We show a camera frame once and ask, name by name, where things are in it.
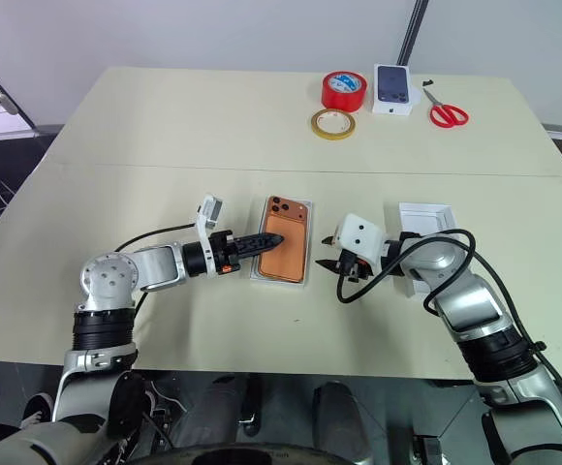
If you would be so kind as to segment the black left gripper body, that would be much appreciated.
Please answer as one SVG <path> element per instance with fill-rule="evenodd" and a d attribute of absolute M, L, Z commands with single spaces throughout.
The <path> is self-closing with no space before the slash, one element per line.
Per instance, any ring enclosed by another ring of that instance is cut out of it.
<path fill-rule="evenodd" d="M 219 275 L 239 271 L 241 240 L 234 238 L 232 231 L 213 232 L 210 235 L 210 246 L 214 258 L 216 272 Z"/>

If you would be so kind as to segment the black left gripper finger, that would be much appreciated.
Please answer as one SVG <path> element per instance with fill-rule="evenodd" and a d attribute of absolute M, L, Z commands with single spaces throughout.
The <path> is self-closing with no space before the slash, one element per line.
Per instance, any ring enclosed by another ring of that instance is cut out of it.
<path fill-rule="evenodd" d="M 237 259 L 239 261 L 259 256 L 264 252 L 268 252 L 276 248 L 275 243 L 239 243 L 236 246 Z"/>
<path fill-rule="evenodd" d="M 237 246 L 277 246 L 283 241 L 282 235 L 273 232 L 250 234 L 234 240 Z"/>

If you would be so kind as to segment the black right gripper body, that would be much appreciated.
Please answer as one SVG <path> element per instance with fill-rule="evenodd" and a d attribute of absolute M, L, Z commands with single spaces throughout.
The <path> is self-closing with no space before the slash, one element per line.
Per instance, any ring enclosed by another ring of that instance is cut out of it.
<path fill-rule="evenodd" d="M 338 274 L 347 277 L 350 282 L 367 280 L 373 276 L 371 265 L 354 252 L 343 249 L 338 259 Z"/>

